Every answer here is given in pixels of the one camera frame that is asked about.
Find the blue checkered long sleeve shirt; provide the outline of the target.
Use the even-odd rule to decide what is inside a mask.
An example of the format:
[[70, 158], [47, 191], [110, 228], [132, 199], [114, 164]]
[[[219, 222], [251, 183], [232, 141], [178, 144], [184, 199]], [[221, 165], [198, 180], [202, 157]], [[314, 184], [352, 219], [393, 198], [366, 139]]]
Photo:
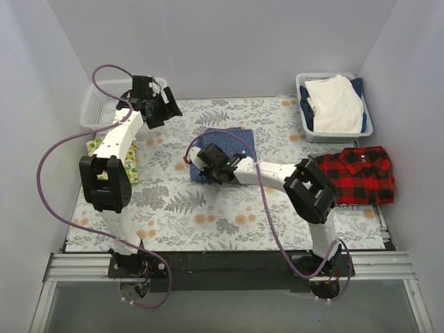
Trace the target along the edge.
[[200, 135], [193, 143], [193, 146], [205, 148], [208, 144], [217, 145], [228, 157], [236, 153], [243, 153], [252, 156], [255, 152], [255, 140], [251, 129], [229, 128], [216, 129], [208, 128], [207, 135]]

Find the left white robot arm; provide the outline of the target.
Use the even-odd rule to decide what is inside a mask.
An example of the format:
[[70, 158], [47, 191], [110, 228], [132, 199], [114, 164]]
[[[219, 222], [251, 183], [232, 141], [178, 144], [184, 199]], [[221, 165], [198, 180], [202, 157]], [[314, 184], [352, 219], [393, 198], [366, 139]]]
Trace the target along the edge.
[[164, 79], [133, 76], [132, 87], [118, 100], [114, 128], [110, 129], [92, 156], [80, 159], [80, 178], [85, 200], [100, 212], [110, 234], [116, 236], [109, 250], [119, 271], [134, 278], [148, 269], [146, 256], [138, 248], [141, 239], [134, 231], [127, 206], [132, 185], [124, 162], [137, 132], [153, 129], [182, 113]]

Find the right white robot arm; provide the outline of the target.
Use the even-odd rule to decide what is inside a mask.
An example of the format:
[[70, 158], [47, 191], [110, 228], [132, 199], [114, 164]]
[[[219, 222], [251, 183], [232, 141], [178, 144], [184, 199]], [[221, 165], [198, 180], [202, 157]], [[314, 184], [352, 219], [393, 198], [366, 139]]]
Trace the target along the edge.
[[291, 260], [295, 274], [327, 276], [337, 270], [341, 245], [334, 227], [336, 187], [313, 160], [305, 158], [297, 164], [257, 162], [243, 153], [228, 157], [215, 144], [194, 146], [187, 158], [202, 175], [218, 184], [258, 185], [285, 193], [298, 216], [308, 223], [312, 240], [311, 257]]

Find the left white plastic basket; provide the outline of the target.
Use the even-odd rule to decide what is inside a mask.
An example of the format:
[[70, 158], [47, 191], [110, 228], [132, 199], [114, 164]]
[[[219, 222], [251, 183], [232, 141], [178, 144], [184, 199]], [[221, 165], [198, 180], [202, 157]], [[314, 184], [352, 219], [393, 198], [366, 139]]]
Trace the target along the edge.
[[[167, 82], [163, 78], [154, 78], [162, 88]], [[118, 111], [127, 114], [130, 102], [132, 78], [123, 80], [105, 80], [98, 82], [98, 87], [89, 87], [86, 101], [80, 116], [80, 124], [85, 128], [102, 128], [122, 119]]]

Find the white plastic basket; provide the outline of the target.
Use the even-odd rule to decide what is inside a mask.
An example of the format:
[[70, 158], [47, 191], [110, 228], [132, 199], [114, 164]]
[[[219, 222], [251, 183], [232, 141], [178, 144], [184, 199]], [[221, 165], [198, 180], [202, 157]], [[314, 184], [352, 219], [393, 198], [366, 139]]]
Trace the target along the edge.
[[[167, 82], [163, 78], [154, 78], [162, 88]], [[80, 116], [80, 124], [85, 128], [102, 128], [122, 119], [118, 111], [127, 114], [130, 102], [132, 78], [123, 80], [105, 80], [98, 82], [98, 87], [89, 87], [86, 101]]]
[[364, 83], [347, 73], [301, 73], [296, 92], [309, 142], [350, 143], [373, 133]]

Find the lemon print folded cloth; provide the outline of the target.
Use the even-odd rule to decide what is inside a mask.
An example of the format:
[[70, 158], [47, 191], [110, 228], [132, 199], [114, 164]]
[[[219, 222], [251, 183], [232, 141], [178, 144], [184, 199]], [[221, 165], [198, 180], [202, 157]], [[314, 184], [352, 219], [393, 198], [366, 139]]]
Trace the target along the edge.
[[[86, 143], [87, 155], [89, 157], [93, 156], [99, 146], [102, 144], [103, 138], [92, 139]], [[137, 147], [135, 140], [132, 141], [128, 152], [126, 153], [126, 158], [124, 161], [124, 168], [131, 185], [137, 185], [139, 181], [138, 177], [138, 159], [137, 159]]]

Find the floral patterned table mat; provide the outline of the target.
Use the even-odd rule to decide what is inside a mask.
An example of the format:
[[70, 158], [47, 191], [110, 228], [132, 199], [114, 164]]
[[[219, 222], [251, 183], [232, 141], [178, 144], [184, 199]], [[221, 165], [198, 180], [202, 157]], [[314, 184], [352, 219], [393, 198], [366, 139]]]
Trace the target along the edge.
[[257, 186], [202, 184], [183, 156], [208, 128], [251, 129], [259, 159], [297, 163], [331, 144], [306, 139], [298, 102], [274, 99], [182, 100], [181, 117], [136, 136], [138, 184], [128, 206], [134, 231], [154, 252], [309, 250], [309, 226], [285, 193]]

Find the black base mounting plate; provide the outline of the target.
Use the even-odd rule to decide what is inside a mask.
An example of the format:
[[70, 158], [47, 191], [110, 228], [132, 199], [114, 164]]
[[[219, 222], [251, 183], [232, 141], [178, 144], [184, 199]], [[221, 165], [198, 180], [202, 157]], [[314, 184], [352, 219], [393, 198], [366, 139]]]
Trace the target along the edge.
[[298, 277], [278, 251], [112, 253], [107, 277], [137, 282], [143, 290], [285, 290], [335, 297], [340, 279], [355, 276], [345, 253], [336, 254], [312, 280]]

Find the right white plastic basket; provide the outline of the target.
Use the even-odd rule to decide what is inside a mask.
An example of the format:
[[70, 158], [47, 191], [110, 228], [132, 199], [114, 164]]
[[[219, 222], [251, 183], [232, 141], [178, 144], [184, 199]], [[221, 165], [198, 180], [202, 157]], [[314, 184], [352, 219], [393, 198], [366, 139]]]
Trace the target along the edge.
[[373, 133], [364, 83], [347, 73], [301, 73], [296, 92], [309, 142], [350, 143]]

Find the red black plaid shirt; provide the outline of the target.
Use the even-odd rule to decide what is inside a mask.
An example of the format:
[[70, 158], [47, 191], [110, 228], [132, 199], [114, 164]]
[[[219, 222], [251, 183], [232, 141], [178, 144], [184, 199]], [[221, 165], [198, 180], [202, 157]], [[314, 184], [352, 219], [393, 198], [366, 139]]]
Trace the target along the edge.
[[381, 146], [345, 148], [314, 157], [337, 189], [337, 205], [385, 205], [395, 201], [395, 178]]

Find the aluminium frame rail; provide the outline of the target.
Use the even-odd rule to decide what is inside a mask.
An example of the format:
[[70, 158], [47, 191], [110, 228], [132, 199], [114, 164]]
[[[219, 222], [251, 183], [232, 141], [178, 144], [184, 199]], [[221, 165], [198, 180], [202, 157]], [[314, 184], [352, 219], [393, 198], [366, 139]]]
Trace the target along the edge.
[[44, 282], [109, 282], [109, 254], [52, 254], [44, 274]]

